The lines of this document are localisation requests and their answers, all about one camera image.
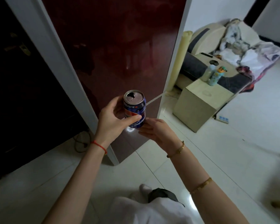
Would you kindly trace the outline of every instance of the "can opening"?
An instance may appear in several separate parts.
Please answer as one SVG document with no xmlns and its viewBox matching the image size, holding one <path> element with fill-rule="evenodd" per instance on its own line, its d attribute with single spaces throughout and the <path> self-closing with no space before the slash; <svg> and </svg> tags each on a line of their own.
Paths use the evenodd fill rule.
<svg viewBox="0 0 280 224">
<path fill-rule="evenodd" d="M 133 97 L 133 98 L 135 98 L 135 96 L 134 96 L 134 93 L 133 93 L 133 92 L 129 93 L 129 94 L 127 95 L 127 97 Z"/>
</svg>

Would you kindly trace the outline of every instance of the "person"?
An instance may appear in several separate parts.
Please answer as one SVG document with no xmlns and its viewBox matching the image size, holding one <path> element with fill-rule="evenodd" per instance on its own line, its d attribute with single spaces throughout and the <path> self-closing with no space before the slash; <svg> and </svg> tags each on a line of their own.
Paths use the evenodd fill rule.
<svg viewBox="0 0 280 224">
<path fill-rule="evenodd" d="M 101 147 L 107 148 L 127 126 L 141 118 L 136 115 L 118 119 L 117 116 L 123 112 L 122 100 L 123 96 L 115 97 L 101 110 L 94 137 L 97 144 L 91 143 L 63 192 L 45 217 L 44 224 L 81 223 L 105 154 Z M 145 124 L 139 128 L 139 134 L 154 140 L 168 154 L 205 223 L 248 223 L 164 120 L 146 118 Z M 170 199 L 169 196 L 158 196 L 159 192 L 154 196 L 155 191 L 151 191 L 145 185 L 141 185 L 140 188 L 152 201 L 141 204 L 118 197 L 111 205 L 109 213 L 105 215 L 109 219 L 106 223 L 192 223 L 190 212 L 181 203 L 174 201 L 172 197 Z"/>
</svg>

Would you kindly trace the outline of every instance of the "pepsi can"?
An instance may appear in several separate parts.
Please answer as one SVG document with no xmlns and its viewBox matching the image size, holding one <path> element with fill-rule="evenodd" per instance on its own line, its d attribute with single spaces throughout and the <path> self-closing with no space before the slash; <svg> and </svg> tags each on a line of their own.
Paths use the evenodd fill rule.
<svg viewBox="0 0 280 224">
<path fill-rule="evenodd" d="M 124 94 L 123 97 L 124 116 L 125 118 L 141 115 L 142 118 L 131 124 L 131 128 L 140 128 L 144 124 L 146 114 L 146 99 L 144 94 L 139 90 L 130 90 Z"/>
</svg>

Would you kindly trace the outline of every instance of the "gold bracelet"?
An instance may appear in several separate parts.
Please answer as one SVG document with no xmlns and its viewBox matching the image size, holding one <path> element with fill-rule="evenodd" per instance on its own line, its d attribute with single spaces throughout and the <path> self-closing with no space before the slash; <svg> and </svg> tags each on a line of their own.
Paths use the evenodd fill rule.
<svg viewBox="0 0 280 224">
<path fill-rule="evenodd" d="M 175 154 L 173 154 L 173 155 L 167 155 L 167 158 L 171 158 L 171 157 L 173 157 L 174 155 L 176 155 L 176 154 L 180 154 L 181 152 L 182 152 L 182 149 L 184 148 L 184 141 L 182 141 L 182 146 L 178 149 L 178 150 L 176 150 L 175 151 Z"/>
<path fill-rule="evenodd" d="M 204 183 L 200 184 L 196 189 L 194 189 L 190 194 L 193 195 L 198 191 L 202 190 L 206 185 L 208 185 L 212 181 L 212 178 L 209 177 Z"/>
</svg>

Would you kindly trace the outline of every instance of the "electrical cord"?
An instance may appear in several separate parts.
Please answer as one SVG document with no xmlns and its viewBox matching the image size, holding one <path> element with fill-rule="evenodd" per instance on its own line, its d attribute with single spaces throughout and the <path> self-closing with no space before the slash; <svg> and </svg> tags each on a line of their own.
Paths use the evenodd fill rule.
<svg viewBox="0 0 280 224">
<path fill-rule="evenodd" d="M 88 135 L 89 135 L 89 144 L 88 144 L 88 143 L 85 143 L 85 142 L 78 141 L 75 137 L 73 137 L 73 139 L 74 139 L 74 141 L 75 141 L 75 143 L 74 143 L 74 149 L 75 149 L 75 151 L 76 151 L 77 153 L 83 153 L 83 152 L 86 152 L 86 151 L 87 151 L 87 149 L 86 149 L 85 151 L 78 151 L 77 148 L 76 148 L 76 144 L 77 144 L 77 143 L 83 144 L 84 148 L 88 148 L 88 147 L 90 146 L 90 143 L 91 143 L 91 135 L 90 135 L 90 133 L 89 133 L 88 131 L 85 131 L 85 132 L 87 132 Z"/>
</svg>

